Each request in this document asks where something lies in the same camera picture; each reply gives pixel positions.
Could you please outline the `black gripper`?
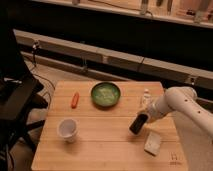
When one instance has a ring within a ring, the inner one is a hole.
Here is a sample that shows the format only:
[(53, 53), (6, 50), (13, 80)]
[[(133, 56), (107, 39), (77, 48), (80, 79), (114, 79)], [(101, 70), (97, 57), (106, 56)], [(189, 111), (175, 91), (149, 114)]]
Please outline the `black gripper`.
[(148, 120), (148, 116), (146, 114), (139, 114), (136, 117), (136, 119), (133, 121), (133, 123), (130, 125), (129, 130), (133, 134), (137, 135), (147, 120)]

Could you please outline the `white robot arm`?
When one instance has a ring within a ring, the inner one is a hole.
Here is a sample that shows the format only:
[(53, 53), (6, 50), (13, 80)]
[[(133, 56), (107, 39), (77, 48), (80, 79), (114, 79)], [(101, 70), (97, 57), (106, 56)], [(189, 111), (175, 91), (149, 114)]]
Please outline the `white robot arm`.
[(153, 123), (170, 112), (178, 111), (213, 138), (213, 114), (200, 106), (196, 99), (197, 93), (192, 87), (170, 87), (137, 113), (129, 129), (138, 134), (145, 123)]

